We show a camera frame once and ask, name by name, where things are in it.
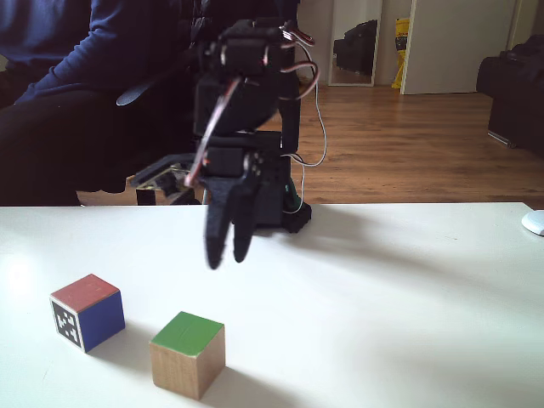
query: wooden floor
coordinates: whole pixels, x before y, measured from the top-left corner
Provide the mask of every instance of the wooden floor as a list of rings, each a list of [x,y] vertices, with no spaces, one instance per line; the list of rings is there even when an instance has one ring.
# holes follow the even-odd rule
[[[306,172],[312,203],[522,201],[544,209],[544,160],[487,135],[491,99],[482,94],[401,96],[390,88],[327,88],[320,108],[326,162]],[[279,128],[275,118],[268,129]],[[299,153],[323,148],[312,98],[303,104]],[[299,177],[300,169],[293,169]],[[135,204],[124,195],[84,194],[88,205]]]

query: mirror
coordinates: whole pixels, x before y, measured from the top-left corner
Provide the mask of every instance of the mirror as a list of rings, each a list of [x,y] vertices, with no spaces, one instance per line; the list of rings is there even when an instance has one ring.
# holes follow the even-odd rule
[[[335,0],[329,85],[373,87],[382,0]]]

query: door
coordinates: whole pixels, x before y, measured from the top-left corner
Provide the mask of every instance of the door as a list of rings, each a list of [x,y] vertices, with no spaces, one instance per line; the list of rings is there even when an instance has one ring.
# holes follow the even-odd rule
[[[485,57],[507,48],[516,0],[414,0],[402,94],[476,91]]]

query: white mouse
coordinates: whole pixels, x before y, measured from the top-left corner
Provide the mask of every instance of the white mouse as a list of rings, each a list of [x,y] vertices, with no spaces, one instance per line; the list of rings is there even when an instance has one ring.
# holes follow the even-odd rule
[[[530,232],[544,236],[544,211],[530,212],[524,217],[522,223]]]

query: red and blue cube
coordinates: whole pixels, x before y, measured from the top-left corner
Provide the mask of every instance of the red and blue cube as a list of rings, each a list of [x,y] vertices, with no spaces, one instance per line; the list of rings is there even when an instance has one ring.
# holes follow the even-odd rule
[[[50,296],[57,332],[87,353],[125,328],[121,292],[89,275]]]

